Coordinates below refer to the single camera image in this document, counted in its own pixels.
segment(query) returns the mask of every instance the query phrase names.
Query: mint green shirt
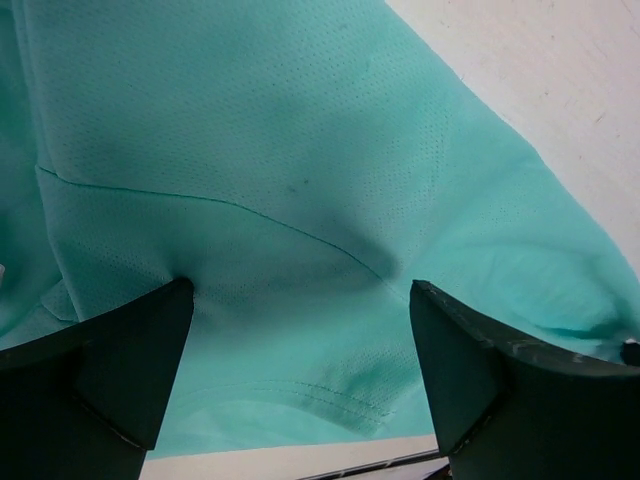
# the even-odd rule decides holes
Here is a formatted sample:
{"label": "mint green shirt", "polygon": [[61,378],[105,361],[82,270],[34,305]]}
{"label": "mint green shirt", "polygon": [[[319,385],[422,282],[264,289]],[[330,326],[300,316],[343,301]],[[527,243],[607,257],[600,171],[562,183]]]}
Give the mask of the mint green shirt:
{"label": "mint green shirt", "polygon": [[0,65],[0,348],[189,277],[156,455],[431,433],[416,278],[640,334],[606,233],[383,1],[5,0]]}

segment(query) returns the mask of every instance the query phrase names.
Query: white surface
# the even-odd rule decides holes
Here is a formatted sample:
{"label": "white surface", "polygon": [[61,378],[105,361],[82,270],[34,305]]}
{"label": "white surface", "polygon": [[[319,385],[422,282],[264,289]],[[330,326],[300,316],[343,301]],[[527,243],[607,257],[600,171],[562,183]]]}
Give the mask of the white surface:
{"label": "white surface", "polygon": [[430,436],[366,443],[212,453],[146,462],[140,479],[297,480],[435,448],[435,438]]}
{"label": "white surface", "polygon": [[[640,272],[640,1],[390,0],[529,140]],[[147,462],[143,480],[287,480],[428,450],[398,439]]]}
{"label": "white surface", "polygon": [[427,463],[356,475],[349,480],[423,480],[424,477],[444,467],[448,462],[447,459],[433,460]]}

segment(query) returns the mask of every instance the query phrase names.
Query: fabric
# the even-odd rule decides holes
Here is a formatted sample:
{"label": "fabric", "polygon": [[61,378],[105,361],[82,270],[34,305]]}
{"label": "fabric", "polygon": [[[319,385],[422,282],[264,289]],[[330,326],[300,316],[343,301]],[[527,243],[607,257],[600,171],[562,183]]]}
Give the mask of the fabric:
{"label": "fabric", "polygon": [[0,348],[192,279],[155,455],[430,433],[414,278],[583,354],[638,335],[606,233],[384,2],[0,12]]}

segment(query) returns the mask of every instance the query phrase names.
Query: perforated fabric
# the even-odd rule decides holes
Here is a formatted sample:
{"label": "perforated fabric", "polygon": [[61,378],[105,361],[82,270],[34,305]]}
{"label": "perforated fabric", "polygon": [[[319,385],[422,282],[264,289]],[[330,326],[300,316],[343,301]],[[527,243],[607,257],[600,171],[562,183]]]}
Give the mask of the perforated fabric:
{"label": "perforated fabric", "polygon": [[382,1],[2,18],[0,346],[191,278],[157,455],[430,433],[414,278],[585,354],[638,330],[607,235]]}

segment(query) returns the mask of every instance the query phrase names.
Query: seam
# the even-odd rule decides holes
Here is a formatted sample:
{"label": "seam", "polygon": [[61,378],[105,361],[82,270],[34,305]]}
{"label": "seam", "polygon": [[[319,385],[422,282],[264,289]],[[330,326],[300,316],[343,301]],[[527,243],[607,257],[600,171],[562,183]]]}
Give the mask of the seam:
{"label": "seam", "polygon": [[253,382],[241,382],[241,383],[230,383],[230,384],[226,384],[226,385],[218,385],[216,387],[211,387],[211,388],[206,388],[203,390],[198,390],[196,392],[190,392],[187,393],[185,395],[183,395],[182,397],[188,397],[191,395],[197,395],[198,393],[202,392],[202,391],[212,391],[212,390],[221,390],[221,389],[226,389],[226,388],[235,388],[235,387],[245,387],[245,386],[250,386],[250,385],[260,385],[260,384],[289,384],[289,385],[298,385],[298,386],[302,386],[302,387],[309,387],[312,389],[318,389],[318,390],[323,390],[325,392],[331,393],[333,395],[336,395],[338,397],[344,397],[346,399],[349,400],[353,400],[355,403],[358,403],[360,405],[362,405],[363,407],[367,407],[370,410],[373,410],[377,413],[379,413],[380,415],[389,415],[389,414],[393,414],[396,413],[395,410],[383,410],[380,407],[377,407],[373,404],[367,403],[364,400],[360,400],[359,398],[355,398],[352,397],[351,395],[347,395],[346,393],[341,393],[341,392],[336,392],[335,390],[332,390],[328,387],[324,387],[321,385],[314,385],[312,383],[305,383],[305,382],[297,382],[294,380],[258,380],[258,381],[253,381]]}
{"label": "seam", "polygon": [[[67,320],[64,318],[60,318],[58,315],[56,315],[55,313],[53,313],[53,311],[51,311],[51,309],[46,306],[43,301],[42,301],[42,297],[45,296],[46,294],[48,294],[53,288],[55,288],[60,282],[63,281],[62,278],[62,274],[60,274],[58,281],[56,283],[54,283],[46,292],[44,292],[42,295],[40,295],[40,301],[38,302],[38,305],[42,306],[42,308],[44,308],[47,312],[49,312],[49,314],[55,318],[56,320],[58,320],[60,323],[64,324],[64,325],[68,325],[68,326],[72,326],[72,325],[77,325],[78,323],[81,323],[80,319],[76,319],[76,320]],[[65,291],[68,293],[69,291],[67,290],[67,286],[64,286]]]}
{"label": "seam", "polygon": [[240,210],[244,210],[245,212],[248,213],[252,213],[254,215],[259,216],[260,218],[263,218],[265,220],[268,220],[270,222],[273,222],[277,225],[280,225],[282,227],[285,227],[289,230],[293,230],[296,233],[300,233],[308,238],[311,238],[312,240],[316,240],[320,243],[323,243],[324,245],[327,245],[329,247],[334,248],[335,250],[338,250],[339,252],[347,255],[349,258],[351,258],[352,260],[354,260],[356,263],[358,263],[360,266],[364,267],[366,270],[369,271],[369,273],[371,273],[372,275],[374,275],[381,283],[382,285],[384,285],[384,287],[389,290],[389,292],[391,292],[394,296],[396,296],[397,298],[399,298],[402,301],[406,301],[406,297],[401,295],[399,292],[397,292],[393,286],[391,286],[384,278],[382,278],[382,276],[380,276],[375,270],[373,270],[371,267],[369,267],[366,263],[364,263],[362,260],[360,260],[359,258],[357,258],[355,255],[353,255],[352,253],[349,253],[347,250],[343,249],[342,247],[339,247],[338,245],[331,243],[327,240],[324,240],[320,237],[317,237],[315,235],[312,235],[308,232],[305,232],[304,230],[301,230],[299,228],[296,228],[292,225],[289,225],[287,223],[284,223],[280,220],[276,220],[275,218],[269,217],[268,215],[265,215],[264,213],[260,213],[257,212],[255,210],[252,210],[249,207],[245,207],[244,205],[241,205],[239,203],[235,203],[235,202],[230,202],[228,200],[222,200],[222,199],[217,199],[217,198],[209,198],[209,197],[200,197],[200,196],[196,196],[196,195],[184,195],[184,194],[178,194],[178,193],[166,193],[166,192],[153,192],[153,191],[146,191],[146,190],[134,190],[131,188],[125,188],[125,187],[107,187],[107,186],[102,186],[102,185],[87,185],[87,184],[83,184],[83,183],[75,183],[75,182],[71,182],[69,180],[65,180],[64,178],[60,177],[57,173],[55,172],[51,172],[50,170],[47,170],[46,168],[42,167],[41,165],[36,165],[36,169],[40,170],[43,173],[49,174],[53,177],[55,177],[56,179],[58,179],[59,181],[67,184],[67,185],[72,185],[74,187],[84,187],[84,188],[89,188],[89,189],[98,189],[98,190],[107,190],[107,191],[112,191],[112,192],[128,192],[128,193],[137,193],[137,194],[142,194],[142,195],[158,195],[161,197],[174,197],[174,198],[182,198],[182,199],[189,199],[189,200],[203,200],[203,201],[209,201],[209,202],[214,202],[214,203],[220,203],[222,205],[228,205],[230,207],[235,207],[238,208]]}
{"label": "seam", "polygon": [[[48,283],[48,286],[45,287],[46,288],[46,292],[48,292],[51,288],[53,288],[60,280],[59,280],[59,274],[55,275],[55,281],[50,280],[50,282],[53,283]],[[43,304],[42,301],[40,300],[40,296],[38,296],[38,300],[32,304],[30,307],[21,309],[20,312],[16,314],[13,317],[13,320],[11,321],[11,323],[9,323],[8,325],[0,325],[0,338],[2,338],[3,336],[7,335],[8,333],[10,333],[12,330],[15,330],[16,328],[18,328],[20,325],[22,325],[23,320],[25,318],[29,318],[33,312],[35,312],[38,308],[42,307],[43,309],[45,309],[47,312],[49,312],[49,314],[57,321],[59,322],[63,322],[63,320],[59,319],[56,315],[54,315],[53,313],[51,313],[49,311],[48,308],[46,308]]]}
{"label": "seam", "polygon": [[[190,392],[187,395],[188,396],[194,396],[194,395],[195,396],[200,396],[200,395],[206,394],[207,392],[215,391],[216,388],[203,388],[203,389],[200,389],[200,390],[197,390],[197,391],[194,391],[194,392]],[[324,398],[319,398],[319,397],[316,397],[315,395],[311,395],[309,393],[300,392],[300,391],[297,391],[297,390],[287,390],[287,389],[279,389],[279,388],[249,388],[246,391],[247,392],[264,392],[264,393],[268,393],[268,392],[284,393],[284,394],[296,395],[296,396],[299,396],[299,397],[309,398],[309,399],[311,399],[311,400],[313,400],[315,402],[324,403],[324,404],[329,405],[330,407],[333,407],[333,408],[335,408],[337,410],[349,413],[350,415],[353,415],[354,417],[366,420],[367,422],[370,422],[371,424],[374,424],[374,425],[377,425],[377,426],[380,426],[380,425],[383,424],[383,422],[380,420],[380,418],[371,417],[371,416],[369,416],[369,415],[367,415],[365,413],[358,412],[358,411],[355,411],[355,410],[351,410],[351,409],[349,409],[347,407],[344,407],[343,405],[340,405],[340,404],[338,404],[336,402],[332,402],[330,400],[326,400]],[[182,410],[184,408],[187,408],[190,404],[193,403],[193,401],[189,401],[189,400],[185,399],[185,397],[187,395],[182,395],[182,396],[180,396],[180,397],[178,397],[176,399],[178,402],[184,401],[184,403],[182,405],[176,405],[176,407],[175,407],[176,410]],[[249,401],[251,401],[253,399],[251,399],[251,398],[246,398],[246,399],[242,398],[242,399],[235,399],[235,400],[240,400],[240,401],[249,400]],[[394,412],[381,413],[380,417],[384,417],[384,416],[390,415],[392,413],[394,413]]]}

